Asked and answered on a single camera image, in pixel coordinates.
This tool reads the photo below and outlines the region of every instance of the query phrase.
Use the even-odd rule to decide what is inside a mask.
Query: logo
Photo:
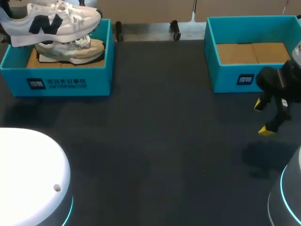
[[[237,80],[237,85],[251,85],[254,74],[240,74]]]
[[[50,24],[48,16],[35,16],[32,25],[29,28],[29,32],[33,34],[38,34],[40,29],[43,30],[45,34],[56,34],[59,27],[62,25],[63,20],[58,14],[55,15],[52,23]]]
[[[26,79],[31,89],[46,89],[42,79]]]

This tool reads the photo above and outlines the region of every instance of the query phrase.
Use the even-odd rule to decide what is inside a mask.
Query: blue cardboard box
[[[103,67],[26,68],[33,46],[13,48],[9,45],[0,71],[13,96],[110,95],[114,59],[111,21],[102,19],[91,38],[106,44]]]
[[[301,26],[295,16],[209,17],[205,31],[205,56],[215,93],[261,92],[256,75],[264,66],[281,68],[283,63],[223,65],[217,44],[284,43],[290,57],[301,41]],[[239,83],[244,78],[246,83]]]

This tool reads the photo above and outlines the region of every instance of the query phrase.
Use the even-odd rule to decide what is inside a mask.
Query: shoe sole
[[[87,65],[95,62],[99,62],[101,60],[104,60],[105,51],[103,51],[101,54],[96,55],[94,57],[86,58],[86,59],[74,59],[70,58],[68,60],[57,60],[53,59],[47,56],[44,56],[42,54],[37,53],[37,59],[40,63],[62,63],[62,64],[72,64],[74,66],[78,65]]]

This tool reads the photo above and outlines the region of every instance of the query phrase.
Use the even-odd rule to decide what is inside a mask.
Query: glowing blue light ring
[[[71,214],[72,207],[73,207],[73,196],[72,196],[72,202],[71,202],[71,207],[70,207],[68,216],[67,216],[66,220],[64,221],[64,223],[62,224],[62,226],[64,226],[67,223],[67,221],[68,221],[68,219],[70,217],[70,214]]]
[[[288,206],[286,200],[285,200],[285,197],[284,197],[284,194],[283,194],[283,189],[282,189],[282,177],[283,177],[283,174],[284,174],[284,171],[285,171],[286,167],[284,168],[282,174],[281,174],[281,178],[280,178],[280,191],[281,191],[281,195],[282,195],[282,199],[284,201],[284,204],[286,205],[288,211],[291,213],[291,215],[293,216],[293,218],[295,218],[295,220],[301,225],[301,221],[299,221],[299,219],[294,215],[293,211],[291,210],[291,208]]]

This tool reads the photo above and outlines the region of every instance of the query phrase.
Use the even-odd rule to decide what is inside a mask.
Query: beige wall
[[[209,16],[281,15],[286,2],[287,0],[198,0],[195,21],[204,22]]]
[[[104,18],[125,24],[191,21],[194,0],[101,0]]]
[[[301,0],[288,0],[284,14],[301,15]]]

